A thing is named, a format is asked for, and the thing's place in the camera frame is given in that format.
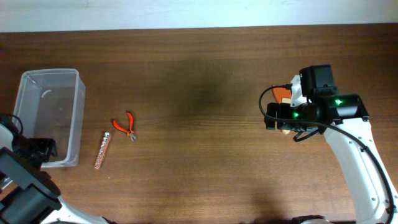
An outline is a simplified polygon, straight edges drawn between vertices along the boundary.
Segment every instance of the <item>red-handled pliers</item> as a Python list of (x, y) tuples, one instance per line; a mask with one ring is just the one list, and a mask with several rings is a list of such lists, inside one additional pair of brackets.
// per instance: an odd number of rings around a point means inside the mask
[(117, 130), (126, 133), (127, 136), (130, 137), (131, 141), (134, 142), (137, 139), (136, 136), (134, 135), (134, 131), (132, 130), (132, 124), (134, 122), (134, 118), (132, 117), (132, 114), (130, 112), (127, 111), (126, 113), (127, 113), (127, 116), (129, 116), (129, 119), (130, 119), (130, 130), (126, 130), (126, 129), (120, 127), (120, 125), (118, 125), (117, 122), (114, 119), (112, 119), (112, 124)]

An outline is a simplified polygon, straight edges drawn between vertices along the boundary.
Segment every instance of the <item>pliers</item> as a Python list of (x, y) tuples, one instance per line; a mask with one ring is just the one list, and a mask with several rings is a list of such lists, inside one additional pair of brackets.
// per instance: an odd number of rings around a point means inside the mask
[(132, 130), (132, 124), (134, 122), (134, 118), (132, 117), (132, 114), (130, 112), (126, 111), (126, 113), (127, 113), (127, 116), (129, 116), (129, 119), (130, 119), (130, 130), (126, 130), (126, 129), (120, 127), (120, 125), (118, 125), (118, 123), (114, 119), (112, 119), (112, 124), (117, 130), (126, 133), (127, 136), (130, 137), (130, 140), (132, 142), (134, 142), (137, 139), (136, 136), (134, 135), (134, 131)]

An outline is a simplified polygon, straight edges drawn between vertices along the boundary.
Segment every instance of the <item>clear plastic container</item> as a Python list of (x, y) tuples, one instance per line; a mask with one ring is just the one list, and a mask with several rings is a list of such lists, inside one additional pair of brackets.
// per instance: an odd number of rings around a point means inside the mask
[(35, 70), (22, 75), (14, 114), (24, 125), (23, 135), (52, 138), (57, 143), (58, 156), (51, 156), (42, 167), (78, 164), (85, 92), (75, 69)]

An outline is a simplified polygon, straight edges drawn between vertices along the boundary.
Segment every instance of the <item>wood grain surface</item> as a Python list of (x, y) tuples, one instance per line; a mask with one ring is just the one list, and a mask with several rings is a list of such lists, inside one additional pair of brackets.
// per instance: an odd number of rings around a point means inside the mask
[[(358, 93), (398, 186), (398, 24), (0, 34), (1, 111), (24, 71), (75, 68), (86, 86), (76, 167), (47, 169), (76, 207), (118, 223), (352, 220), (323, 136), (267, 131), (257, 101), (303, 67), (330, 63)], [(273, 101), (272, 94), (264, 103)], [(137, 142), (111, 125), (135, 116)], [(101, 138), (113, 140), (94, 170)]]

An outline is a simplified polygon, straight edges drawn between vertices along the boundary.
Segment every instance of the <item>orange plier handle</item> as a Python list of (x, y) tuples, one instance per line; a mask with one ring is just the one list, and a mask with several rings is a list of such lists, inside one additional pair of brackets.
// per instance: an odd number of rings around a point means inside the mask
[(113, 123), (113, 126), (117, 130), (122, 131), (122, 132), (126, 133), (128, 136), (130, 136), (130, 133), (134, 133), (134, 131), (132, 130), (132, 125), (134, 123), (134, 117), (128, 111), (126, 113), (127, 113), (127, 116), (129, 116), (129, 120), (130, 120), (130, 130), (126, 130), (126, 129), (122, 128), (114, 119), (112, 120), (112, 123)]

